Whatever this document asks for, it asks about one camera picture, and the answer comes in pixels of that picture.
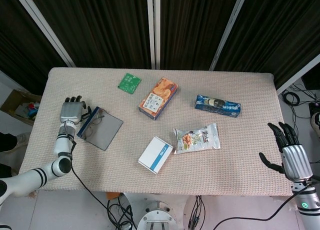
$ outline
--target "dark curtain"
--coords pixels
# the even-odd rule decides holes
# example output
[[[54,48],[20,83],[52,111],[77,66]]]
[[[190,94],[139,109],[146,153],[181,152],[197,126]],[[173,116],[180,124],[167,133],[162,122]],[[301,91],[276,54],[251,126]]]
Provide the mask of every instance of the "dark curtain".
[[[0,0],[0,70],[41,95],[53,67],[66,67],[18,0]]]
[[[279,88],[319,43],[320,0],[245,0],[215,70],[272,73]]]
[[[77,67],[151,68],[147,0],[33,0]]]
[[[161,0],[161,69],[208,70],[236,0]]]

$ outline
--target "person's leg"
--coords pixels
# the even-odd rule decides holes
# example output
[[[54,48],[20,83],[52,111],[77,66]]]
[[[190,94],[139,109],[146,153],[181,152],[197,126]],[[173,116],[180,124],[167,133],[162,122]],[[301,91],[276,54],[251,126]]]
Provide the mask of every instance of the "person's leg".
[[[14,149],[17,145],[17,137],[13,136],[11,134],[3,134],[0,132],[0,152],[9,151],[11,149]]]
[[[11,167],[0,163],[0,179],[12,177]]]
[[[0,152],[12,153],[29,142],[30,133],[21,133],[17,136],[0,132]]]

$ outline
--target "shoe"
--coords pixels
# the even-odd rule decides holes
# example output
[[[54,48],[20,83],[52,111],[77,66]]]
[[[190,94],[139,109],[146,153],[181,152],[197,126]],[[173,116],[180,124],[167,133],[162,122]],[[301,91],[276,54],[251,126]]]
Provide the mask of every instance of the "shoe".
[[[9,151],[5,151],[4,153],[10,154],[22,146],[28,145],[29,138],[30,138],[30,132],[25,132],[17,135],[15,147]]]
[[[312,115],[310,124],[318,138],[320,138],[320,112],[316,112]]]

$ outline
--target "black cable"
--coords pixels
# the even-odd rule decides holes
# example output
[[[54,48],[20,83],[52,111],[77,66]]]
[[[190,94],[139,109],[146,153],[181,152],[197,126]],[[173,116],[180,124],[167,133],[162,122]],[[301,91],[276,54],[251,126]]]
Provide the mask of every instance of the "black cable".
[[[290,87],[292,90],[294,90],[294,91],[296,91],[296,92],[303,92],[305,95],[307,95],[309,98],[311,98],[311,99],[313,99],[314,101],[317,101],[317,96],[313,93],[313,92],[311,92],[311,91],[309,91],[309,90],[307,90],[307,89],[301,89],[300,87],[298,87],[298,85],[301,85],[302,86],[302,84],[292,84],[295,88],[297,88],[297,89],[294,89],[292,86]]]
[[[201,224],[201,227],[200,227],[200,230],[201,230],[202,227],[204,226],[204,223],[205,223],[205,220],[206,220],[206,207],[205,207],[204,202],[202,201],[202,196],[200,196],[200,201],[201,201],[201,203],[203,205],[203,210],[204,210],[203,221],[202,221],[202,224]]]
[[[318,161],[310,162],[310,164],[320,164],[320,159]]]
[[[196,228],[196,226],[198,225],[198,223],[200,221],[202,209],[204,211],[204,214],[203,214],[202,224],[201,224],[201,227],[199,228],[199,230],[202,229],[202,227],[205,223],[205,220],[206,220],[206,207],[205,207],[205,204],[202,200],[202,196],[197,195],[195,197],[194,205],[193,205],[193,208],[192,208],[192,211],[190,214],[190,218],[189,218],[189,223],[188,223],[189,230],[194,230]]]
[[[76,142],[70,138],[70,140],[72,141],[72,148],[71,148],[71,154],[73,153],[75,146],[76,146]],[[135,229],[137,229],[135,222],[134,222],[134,218],[133,218],[133,212],[132,212],[132,208],[131,205],[128,205],[127,208],[124,208],[121,203],[120,203],[120,199],[118,197],[118,203],[114,203],[112,205],[110,205],[110,200],[108,200],[107,202],[107,206],[105,206],[91,191],[90,189],[84,184],[84,182],[80,179],[80,177],[76,174],[75,170],[74,170],[74,166],[73,166],[73,162],[71,159],[71,170],[73,172],[73,174],[75,175],[75,177],[79,180],[79,182],[82,184],[82,186],[91,194],[91,196],[98,201],[98,203],[100,203],[100,205],[106,209],[108,218],[110,220],[110,222],[115,226],[115,230],[122,230],[122,227],[130,224],[130,230],[133,229],[133,227]],[[112,214],[111,212],[111,208],[113,206],[118,206],[120,207],[121,211],[122,211],[122,215],[120,216],[120,219],[117,220],[116,217]]]
[[[263,222],[266,222],[266,221],[269,221],[271,220],[272,218],[274,218],[275,215],[277,215],[277,213],[291,200],[293,199],[295,196],[299,195],[300,193],[302,193],[304,190],[306,190],[309,186],[306,186],[304,187],[303,189],[301,189],[300,191],[296,192],[295,194],[293,194],[291,197],[289,197],[287,200],[284,201],[284,203],[281,204],[281,206],[268,218],[266,219],[262,219],[262,218],[253,218],[253,217],[240,217],[240,216],[235,216],[235,217],[229,217],[229,218],[226,218],[222,221],[220,221],[215,227],[213,230],[216,230],[217,227],[224,223],[225,221],[229,221],[229,220],[232,220],[232,219],[242,219],[242,220],[254,220],[254,221],[263,221]]]
[[[298,116],[296,114],[296,110],[294,107],[300,106],[302,104],[306,104],[306,103],[310,103],[310,102],[315,102],[317,100],[313,100],[313,101],[300,101],[300,97],[291,91],[285,90],[284,92],[281,93],[282,96],[282,100],[291,107],[291,111],[292,111],[292,122],[293,122],[293,129],[295,131],[295,134],[297,137],[299,137],[299,129],[297,126],[297,118],[300,119],[310,119],[310,117],[304,117],[304,116]],[[292,96],[292,100],[290,101],[288,99],[288,96]]]

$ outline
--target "table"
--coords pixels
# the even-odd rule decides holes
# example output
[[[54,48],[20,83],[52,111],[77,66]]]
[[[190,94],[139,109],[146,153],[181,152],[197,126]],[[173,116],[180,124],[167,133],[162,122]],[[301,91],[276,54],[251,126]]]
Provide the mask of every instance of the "table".
[[[134,94],[117,88],[125,73],[142,79]],[[156,82],[166,77],[179,89],[157,120],[139,112],[138,105]],[[194,109],[198,94],[241,103],[237,118]],[[182,71],[112,68],[53,68],[42,96],[20,172],[53,161],[60,111],[66,97],[81,95],[123,120],[106,151],[76,137],[73,166],[89,189],[104,192],[183,195],[291,195],[283,174],[268,169],[263,152],[273,163],[281,157],[268,122],[283,121],[269,73]],[[158,136],[175,146],[173,128],[194,130],[217,123],[221,149],[170,155],[158,175],[138,158]],[[69,173],[48,182],[47,190],[83,189]]]

